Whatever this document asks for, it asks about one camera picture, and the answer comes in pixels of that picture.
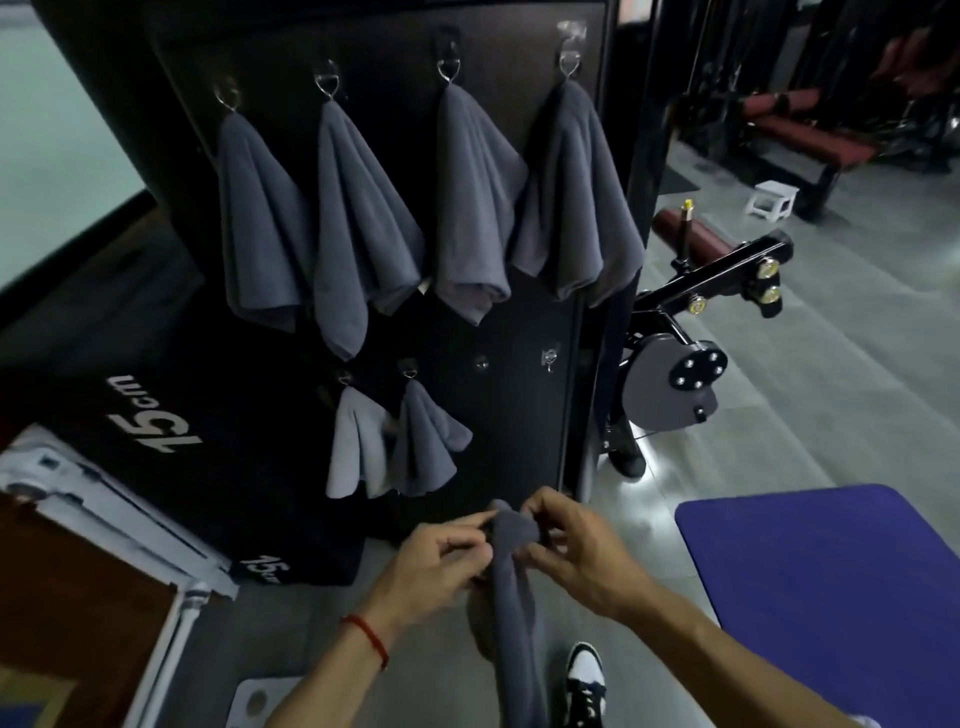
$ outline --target right hand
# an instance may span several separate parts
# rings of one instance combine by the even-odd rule
[[[585,505],[553,488],[540,488],[523,511],[562,531],[566,553],[530,544],[520,552],[591,612],[624,621],[657,588],[650,574],[627,552],[613,527]]]

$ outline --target bolt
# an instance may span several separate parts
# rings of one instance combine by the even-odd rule
[[[686,304],[686,310],[696,316],[698,313],[703,313],[704,309],[707,307],[707,299],[699,294],[694,294],[690,296],[689,302]]]
[[[765,257],[756,269],[756,277],[760,280],[770,279],[780,270],[780,262],[772,257]]]
[[[780,287],[772,285],[760,294],[761,303],[776,303],[780,300]]]

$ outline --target white stool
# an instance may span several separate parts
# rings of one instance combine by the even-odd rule
[[[747,203],[744,212],[765,217],[772,223],[789,217],[793,212],[793,204],[797,199],[799,187],[781,184],[773,180],[761,182],[756,186],[756,192]]]

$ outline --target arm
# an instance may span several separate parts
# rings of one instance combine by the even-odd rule
[[[480,526],[492,515],[421,525],[403,543],[356,612],[388,651],[403,630],[444,607],[487,567],[493,551]],[[267,728],[346,728],[380,666],[363,630],[342,624],[333,646],[277,707]]]
[[[610,524],[586,506],[543,488],[524,510],[559,528],[566,541],[566,553],[531,544],[524,559],[592,612],[633,630],[718,728],[852,728],[820,695],[654,581]]]

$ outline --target gray towel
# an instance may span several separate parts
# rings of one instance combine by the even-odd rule
[[[538,626],[534,596],[526,569],[514,558],[519,549],[540,540],[540,528],[532,518],[517,513],[502,500],[494,500],[490,509],[499,511],[484,526],[493,547],[493,561],[486,580],[470,592],[470,630],[481,652],[487,657],[493,653],[501,726],[547,728],[535,654]]]
[[[476,326],[510,298],[504,260],[527,165],[453,84],[440,102],[437,144],[437,295]]]
[[[340,396],[333,433],[333,451],[326,476],[328,497],[353,494],[367,484],[367,497],[382,496],[387,484],[387,442],[396,434],[396,422],[383,407],[347,387]]]
[[[567,81],[551,101],[553,120],[532,164],[510,262],[544,278],[559,300],[585,289],[596,306],[634,279],[643,241],[590,97]]]
[[[316,264],[310,205],[238,113],[220,125],[217,173],[227,303],[246,321],[293,331]]]
[[[319,139],[317,325],[345,361],[367,337],[367,302],[390,316],[420,285],[423,233],[367,142],[335,101]]]
[[[415,379],[407,382],[400,406],[390,485],[405,496],[442,488],[457,473],[451,452],[470,444],[473,433],[444,412]]]

